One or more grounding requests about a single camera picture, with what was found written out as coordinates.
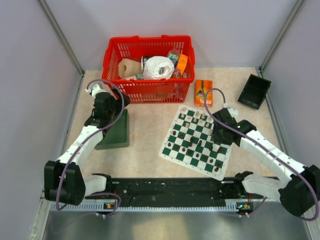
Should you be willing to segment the green white chess mat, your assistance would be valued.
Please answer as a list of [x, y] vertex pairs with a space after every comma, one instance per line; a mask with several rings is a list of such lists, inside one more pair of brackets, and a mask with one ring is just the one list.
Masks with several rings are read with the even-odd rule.
[[232, 146], [211, 141], [213, 126], [214, 121], [206, 111], [180, 105], [158, 155], [172, 163], [222, 181]]

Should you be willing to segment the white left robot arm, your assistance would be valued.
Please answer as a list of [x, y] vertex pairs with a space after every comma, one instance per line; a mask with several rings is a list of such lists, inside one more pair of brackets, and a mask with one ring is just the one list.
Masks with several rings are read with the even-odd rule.
[[85, 91], [94, 99], [93, 109], [84, 126], [70, 147], [56, 160], [44, 166], [44, 198], [56, 203], [56, 209], [64, 205], [78, 206], [84, 198], [95, 194], [109, 198], [114, 191], [109, 176], [94, 173], [84, 178], [81, 172], [94, 148], [104, 139], [122, 116], [130, 99], [114, 84], [111, 91], [103, 89], [101, 80], [93, 80]]

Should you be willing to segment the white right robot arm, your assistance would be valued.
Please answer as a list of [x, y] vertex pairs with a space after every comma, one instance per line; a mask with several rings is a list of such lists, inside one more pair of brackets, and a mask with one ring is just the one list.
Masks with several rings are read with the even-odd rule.
[[320, 213], [320, 169], [306, 166], [270, 143], [247, 120], [236, 121], [228, 108], [210, 114], [213, 119], [212, 141], [226, 145], [235, 144], [253, 154], [272, 171], [276, 178], [263, 177], [249, 171], [240, 173], [233, 192], [239, 198], [250, 193], [277, 201], [293, 216], [301, 217], [315, 208], [311, 221]]

